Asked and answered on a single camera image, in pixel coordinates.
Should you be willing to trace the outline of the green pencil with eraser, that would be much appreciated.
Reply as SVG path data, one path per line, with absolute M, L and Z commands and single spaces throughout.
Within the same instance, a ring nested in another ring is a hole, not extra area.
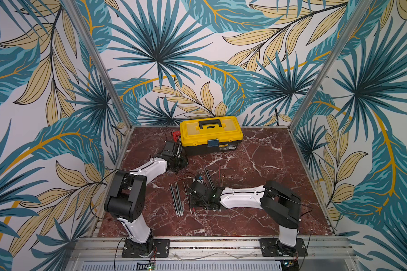
M 181 216 L 184 216 L 183 197 L 181 196 L 181 192 L 180 192 L 179 189 L 177 190 L 177 194 L 178 194 L 178 198 L 179 198 L 179 205 L 180 205 L 180 209 L 181 209 Z

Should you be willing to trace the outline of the dark blue printed pencil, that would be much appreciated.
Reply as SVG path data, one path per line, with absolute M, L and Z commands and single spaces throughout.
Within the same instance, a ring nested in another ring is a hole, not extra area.
M 184 215 L 184 210 L 183 210 L 183 205 L 182 205 L 182 199 L 180 197 L 180 189 L 178 183 L 175 184 L 175 189 L 176 189 L 176 196 L 177 196 L 177 205 L 179 209 L 179 216 Z

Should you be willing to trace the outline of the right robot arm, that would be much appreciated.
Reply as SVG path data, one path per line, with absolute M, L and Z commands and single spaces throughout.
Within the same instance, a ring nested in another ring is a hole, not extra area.
M 264 185 L 243 189 L 212 189 L 194 181 L 187 193 L 192 208 L 216 211 L 234 208 L 264 210 L 279 225 L 279 243 L 290 248 L 297 245 L 301 199 L 276 181 L 267 181 Z

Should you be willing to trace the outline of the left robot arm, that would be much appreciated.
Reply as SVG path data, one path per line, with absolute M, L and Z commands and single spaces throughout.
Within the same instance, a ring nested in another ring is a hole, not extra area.
M 142 215 L 147 184 L 166 172 L 178 172 L 187 165 L 186 156 L 158 155 L 138 168 L 119 170 L 114 174 L 104 210 L 124 226 L 132 242 L 146 244 L 151 237 L 151 230 Z

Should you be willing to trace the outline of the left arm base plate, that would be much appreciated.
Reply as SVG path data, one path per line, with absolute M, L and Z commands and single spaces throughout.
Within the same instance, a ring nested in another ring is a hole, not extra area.
M 155 256 L 155 258 L 167 258 L 170 251 L 169 239 L 149 239 L 146 243 L 136 243 L 126 240 L 122 252 L 122 258 L 141 258 Z

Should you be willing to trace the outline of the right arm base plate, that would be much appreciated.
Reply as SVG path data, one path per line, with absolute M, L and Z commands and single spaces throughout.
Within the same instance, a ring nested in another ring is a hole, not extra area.
M 302 238 L 297 238 L 294 247 L 282 244 L 278 238 L 261 238 L 259 243 L 263 257 L 303 257 L 308 255 Z

